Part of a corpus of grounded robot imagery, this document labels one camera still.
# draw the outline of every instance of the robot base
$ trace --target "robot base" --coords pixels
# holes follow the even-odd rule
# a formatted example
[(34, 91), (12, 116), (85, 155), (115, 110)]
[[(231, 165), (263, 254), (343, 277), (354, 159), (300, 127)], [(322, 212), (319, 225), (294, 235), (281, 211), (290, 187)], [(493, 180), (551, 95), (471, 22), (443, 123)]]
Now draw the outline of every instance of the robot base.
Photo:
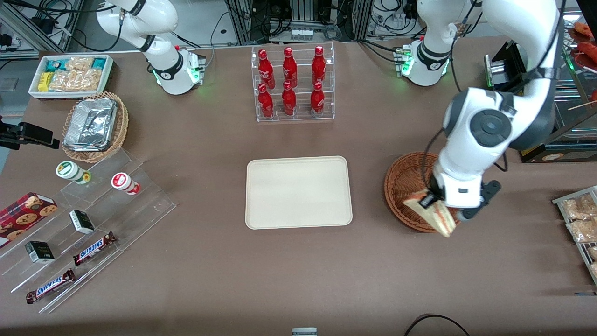
[(169, 94), (183, 94), (196, 85), (203, 85), (205, 76), (205, 58), (199, 58), (190, 51), (180, 50), (183, 56), (183, 66), (171, 80), (164, 80), (153, 72), (158, 84)]
[(394, 52), (394, 60), (404, 62), (404, 64), (396, 65), (396, 73), (398, 77), (406, 77), (414, 84), (432, 86), (446, 73), (450, 61), (448, 60), (443, 68), (438, 68), (435, 71), (428, 70), (427, 66), (417, 56), (419, 44), (421, 44), (421, 41), (414, 41), (411, 44), (403, 45), (398, 52)]

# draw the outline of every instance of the white jar with red lid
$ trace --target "white jar with red lid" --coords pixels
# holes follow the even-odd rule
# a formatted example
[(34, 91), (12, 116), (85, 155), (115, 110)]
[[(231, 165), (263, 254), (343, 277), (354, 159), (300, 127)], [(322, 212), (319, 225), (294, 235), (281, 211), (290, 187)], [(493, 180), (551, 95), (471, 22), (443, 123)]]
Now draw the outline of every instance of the white jar with red lid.
[(136, 195), (141, 190), (141, 186), (133, 181), (127, 173), (117, 173), (114, 175), (112, 177), (112, 186), (129, 195)]

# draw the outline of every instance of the cookie box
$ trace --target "cookie box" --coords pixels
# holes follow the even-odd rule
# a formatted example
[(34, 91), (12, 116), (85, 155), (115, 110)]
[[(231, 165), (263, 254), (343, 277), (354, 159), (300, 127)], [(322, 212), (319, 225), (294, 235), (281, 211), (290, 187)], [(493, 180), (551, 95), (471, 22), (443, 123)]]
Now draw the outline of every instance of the cookie box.
[(39, 223), (58, 207), (51, 198), (28, 193), (0, 211), (0, 248)]

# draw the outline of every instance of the bottle cap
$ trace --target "bottle cap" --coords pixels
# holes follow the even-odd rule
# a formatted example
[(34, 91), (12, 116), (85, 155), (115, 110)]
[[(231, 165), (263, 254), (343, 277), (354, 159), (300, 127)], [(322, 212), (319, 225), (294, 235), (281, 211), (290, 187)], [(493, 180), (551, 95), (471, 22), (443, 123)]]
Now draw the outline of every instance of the bottle cap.
[(63, 179), (72, 179), (79, 173), (79, 166), (72, 161), (62, 161), (56, 167), (56, 175)]
[(127, 173), (117, 173), (112, 177), (112, 186), (118, 190), (128, 189), (131, 183), (131, 177)]

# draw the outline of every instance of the white jar with green lid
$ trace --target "white jar with green lid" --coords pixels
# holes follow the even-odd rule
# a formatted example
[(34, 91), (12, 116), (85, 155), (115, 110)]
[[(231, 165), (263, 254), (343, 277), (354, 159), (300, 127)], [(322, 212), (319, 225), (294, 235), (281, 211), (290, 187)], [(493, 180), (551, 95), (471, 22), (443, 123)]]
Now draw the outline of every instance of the white jar with green lid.
[(56, 175), (69, 181), (75, 181), (76, 184), (86, 184), (91, 181), (91, 174), (72, 161), (62, 161), (56, 167)]

